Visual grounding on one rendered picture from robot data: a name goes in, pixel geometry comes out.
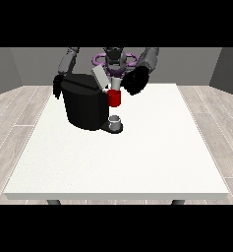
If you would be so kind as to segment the pale grey machine lid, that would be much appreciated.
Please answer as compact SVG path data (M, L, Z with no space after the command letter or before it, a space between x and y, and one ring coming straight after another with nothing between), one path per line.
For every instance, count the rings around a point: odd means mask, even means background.
M91 69L91 73L94 76L95 80L99 87L104 90L110 83L109 79L107 78L104 69L101 65L97 65Z

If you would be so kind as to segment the red pod holder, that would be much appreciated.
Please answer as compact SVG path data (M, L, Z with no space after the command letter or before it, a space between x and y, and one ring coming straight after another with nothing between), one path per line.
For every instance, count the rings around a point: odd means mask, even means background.
M116 90L109 90L107 92L108 105L111 107L117 107L121 104L121 92Z

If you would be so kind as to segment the black coffee machine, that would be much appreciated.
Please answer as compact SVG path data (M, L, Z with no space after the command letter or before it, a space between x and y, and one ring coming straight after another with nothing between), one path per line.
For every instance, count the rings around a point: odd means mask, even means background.
M111 134L123 131L122 123L111 129L108 95L99 88L93 75L70 74L63 78L61 88L71 124L83 130L104 130Z

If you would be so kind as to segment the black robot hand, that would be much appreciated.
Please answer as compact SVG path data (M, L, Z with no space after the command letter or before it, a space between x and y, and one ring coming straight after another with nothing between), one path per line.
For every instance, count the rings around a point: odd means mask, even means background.
M145 88L148 79L148 68L146 66L139 66L123 77L121 86L130 95L136 95Z
M53 94L55 95L56 98L60 97L60 94L62 92L62 87L61 84L64 80L64 76L63 75L57 75L54 77L53 80Z

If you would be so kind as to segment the small grey coffee pod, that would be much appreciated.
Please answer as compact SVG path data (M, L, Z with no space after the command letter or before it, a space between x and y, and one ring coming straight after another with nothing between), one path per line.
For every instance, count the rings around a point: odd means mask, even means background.
M111 78L111 89L112 90L119 91L120 84L121 84L121 80L119 78L114 78L114 77Z

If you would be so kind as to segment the small grey cup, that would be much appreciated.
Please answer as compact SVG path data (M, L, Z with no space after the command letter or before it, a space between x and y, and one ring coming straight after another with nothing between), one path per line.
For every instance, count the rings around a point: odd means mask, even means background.
M118 115L111 115L108 118L109 129L112 131L117 131L121 127L121 119Z

